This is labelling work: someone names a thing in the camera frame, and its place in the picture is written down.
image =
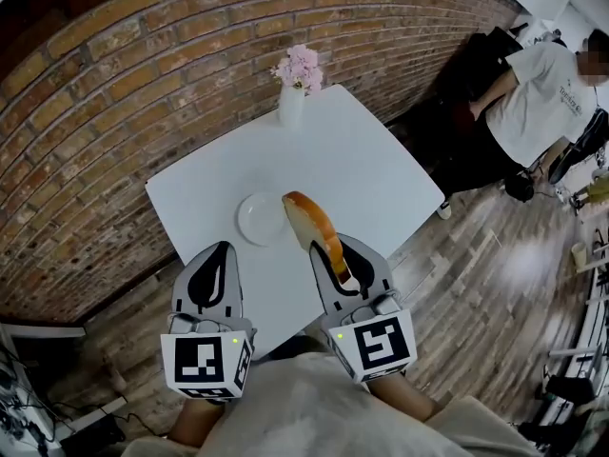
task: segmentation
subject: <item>cable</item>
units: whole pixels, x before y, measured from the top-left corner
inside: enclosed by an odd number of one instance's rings
[[[72,409],[75,409],[76,411],[82,411],[85,408],[94,407],[94,408],[97,408],[97,409],[101,409],[102,412],[104,414],[106,414],[107,416],[111,416],[113,418],[117,418],[119,420],[123,420],[123,421],[125,421],[127,423],[129,422],[129,419],[132,416],[133,418],[135,418],[140,423],[140,425],[142,427],[144,427],[148,432],[150,432],[150,434],[154,435],[155,437],[159,436],[152,428],[150,428],[148,425],[146,425],[144,423],[144,421],[142,420],[142,417],[140,415],[138,415],[137,413],[129,413],[127,415],[127,417],[124,417],[124,416],[115,415],[114,413],[108,413],[107,411],[104,410],[104,405],[85,405],[83,407],[74,407],[73,405],[69,405],[67,403],[62,403],[62,402],[53,403],[53,405],[61,405],[63,407],[70,407]]]
[[[13,354],[10,350],[8,350],[4,345],[0,345],[0,349],[2,349],[8,356],[10,356],[10,358],[21,364],[24,368],[26,368],[27,366],[21,361],[21,359],[19,359],[19,357],[17,357],[15,354]]]
[[[15,408],[15,409],[21,409],[23,407],[35,407],[37,409],[45,409],[45,407],[42,407],[40,405],[21,405],[20,403],[17,403],[15,405],[9,405],[9,407]]]
[[[16,382],[15,383],[18,387],[20,387],[21,389],[23,389],[24,391],[26,391],[28,394],[33,395],[34,398],[36,398],[38,400],[38,402],[51,414],[53,415],[58,421],[60,421],[61,423],[63,423],[66,427],[68,427],[70,430],[72,430],[72,433],[76,433],[76,430],[74,428],[72,428],[65,420],[63,420],[62,418],[59,417],[59,415],[57,413],[55,413],[51,408],[49,408],[47,405],[45,405],[45,402],[42,401],[37,395],[36,393],[34,393],[32,390],[27,389],[25,386],[23,386],[21,383]]]
[[[22,366],[25,366],[25,364],[23,364],[21,361],[19,361],[19,359],[17,359],[10,350],[8,350],[7,348],[5,348],[4,346],[1,346],[1,345],[0,345],[0,349],[7,355],[7,357],[9,358],[9,361],[14,360],[14,361],[18,362],[19,364],[21,364]],[[12,374],[7,373],[7,376],[9,376],[13,381],[17,381],[18,380],[17,371],[15,370],[15,367],[13,366],[13,364],[6,363],[6,364],[3,364],[3,366],[12,372]]]

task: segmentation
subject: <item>black pants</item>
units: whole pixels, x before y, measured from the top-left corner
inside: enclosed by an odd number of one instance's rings
[[[446,154],[431,174],[446,199],[458,191],[482,188],[518,173],[523,167],[503,151],[484,116],[473,128],[458,128],[445,137]]]
[[[570,401],[576,407],[590,403],[595,399],[594,389],[590,380],[577,377],[552,376],[548,382],[547,391],[560,398]],[[591,411],[581,416],[573,414],[561,425],[533,425],[523,423],[518,431],[526,438],[537,444],[546,444],[556,455],[565,455],[574,447],[586,427]]]

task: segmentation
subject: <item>human hand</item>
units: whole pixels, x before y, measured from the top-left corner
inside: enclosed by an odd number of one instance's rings
[[[167,438],[178,444],[200,448],[224,411],[224,405],[212,405],[203,399],[187,399]]]
[[[531,171],[530,175],[531,175],[531,179],[533,180],[533,182],[536,185],[543,183],[545,181],[545,174],[543,173],[543,170],[539,167],[537,167],[533,171]]]
[[[588,411],[590,408],[587,405],[581,405],[580,407],[576,407],[575,408],[575,415],[576,416],[581,416],[582,414],[584,414],[586,411]]]
[[[482,107],[478,104],[478,102],[470,102],[469,111],[472,112],[472,115],[474,115],[474,120],[477,121],[478,117],[480,117],[480,114],[482,113]]]
[[[399,372],[366,382],[372,395],[397,411],[426,422],[442,410],[437,401],[420,392]]]

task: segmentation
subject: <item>bread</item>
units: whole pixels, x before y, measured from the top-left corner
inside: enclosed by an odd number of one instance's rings
[[[343,258],[343,245],[325,212],[308,196],[292,191],[282,198],[285,213],[301,247],[309,252],[313,241],[325,250],[332,270],[343,284],[351,274]]]

